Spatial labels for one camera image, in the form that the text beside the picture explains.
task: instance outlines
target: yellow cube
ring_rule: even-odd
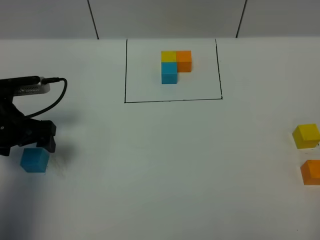
[[[315,148],[320,142],[320,133],[316,124],[298,125],[292,136],[298,149]]]
[[[162,63],[174,63],[177,61],[177,53],[175,51],[162,51],[161,62]]]

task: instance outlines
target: white table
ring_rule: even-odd
[[[0,158],[0,239],[319,239],[297,124],[320,125],[320,39],[218,39],[223,100],[124,103],[126,40],[0,41],[1,78],[64,77],[46,174]],[[51,104],[17,97],[25,114]]]

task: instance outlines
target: white surface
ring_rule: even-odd
[[[0,39],[97,39],[87,0],[2,0]]]
[[[245,0],[90,0],[100,38],[234,38],[244,4]]]
[[[161,51],[191,50],[192,72],[161,84]],[[126,102],[221,99],[214,39],[129,39]]]
[[[319,36],[319,9],[316,0],[248,0],[238,36]]]
[[[21,148],[0,158],[0,239],[318,240],[320,188],[299,167],[320,151],[291,132],[320,125],[319,43],[220,39],[223,100],[124,104],[125,40],[0,41],[2,77],[70,86],[39,117],[57,125],[46,175],[20,169]]]

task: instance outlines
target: black rectangle outline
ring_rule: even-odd
[[[222,87],[221,87],[219,58],[218,58],[218,45],[217,45],[217,40],[214,39],[214,41],[215,41],[216,62],[217,62],[218,74],[219,74],[219,83],[220,83],[221,98],[182,99],[182,100],[159,100],[159,101],[126,101],[126,97],[127,97],[127,64],[128,64],[128,39],[126,39],[126,44],[125,44],[124,103],[125,103],[125,104],[137,104],[137,103],[163,103],[163,102],[186,102],[186,101],[222,100],[222,99],[223,99],[223,95],[222,95]]]

